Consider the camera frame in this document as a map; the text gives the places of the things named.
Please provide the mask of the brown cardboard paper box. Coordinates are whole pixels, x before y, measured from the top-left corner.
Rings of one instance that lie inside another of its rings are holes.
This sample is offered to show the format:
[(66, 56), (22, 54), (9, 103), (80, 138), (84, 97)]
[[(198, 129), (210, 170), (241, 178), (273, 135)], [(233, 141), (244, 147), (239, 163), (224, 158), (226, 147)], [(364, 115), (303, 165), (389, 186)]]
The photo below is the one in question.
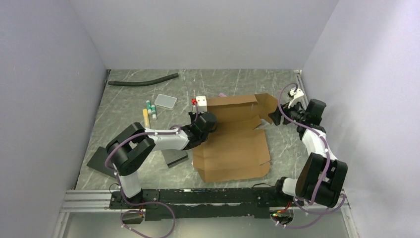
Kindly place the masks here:
[(206, 99), (207, 111), (217, 118), (216, 131), (193, 149), (193, 167), (204, 182), (262, 178), (270, 170), (262, 120), (272, 124), (270, 113), (278, 100), (268, 93)]

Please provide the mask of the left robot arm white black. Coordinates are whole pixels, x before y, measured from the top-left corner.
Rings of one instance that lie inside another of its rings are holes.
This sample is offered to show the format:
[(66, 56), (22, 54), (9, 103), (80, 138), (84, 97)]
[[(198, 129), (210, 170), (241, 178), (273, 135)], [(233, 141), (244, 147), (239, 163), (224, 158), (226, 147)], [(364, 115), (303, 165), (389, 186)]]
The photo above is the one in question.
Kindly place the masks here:
[(129, 125), (105, 148), (107, 169), (112, 170), (122, 189), (123, 202), (136, 208), (142, 202), (138, 170), (150, 153), (163, 150), (190, 150), (204, 143), (217, 127), (210, 112), (190, 113), (191, 123), (167, 130), (145, 128), (141, 123)]

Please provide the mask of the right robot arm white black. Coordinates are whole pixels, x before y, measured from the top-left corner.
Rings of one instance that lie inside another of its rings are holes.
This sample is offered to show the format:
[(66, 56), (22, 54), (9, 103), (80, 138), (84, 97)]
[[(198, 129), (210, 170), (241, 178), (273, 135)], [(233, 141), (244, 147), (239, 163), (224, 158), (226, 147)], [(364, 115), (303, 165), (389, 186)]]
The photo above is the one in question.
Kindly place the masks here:
[(279, 206), (286, 205), (293, 197), (329, 208), (338, 202), (348, 166), (333, 155), (326, 141), (326, 131), (320, 125), (325, 108), (325, 102), (311, 99), (305, 109), (301, 103), (291, 107), (281, 104), (269, 114), (275, 125), (296, 124), (308, 153), (297, 179), (282, 177), (277, 181), (273, 200)]

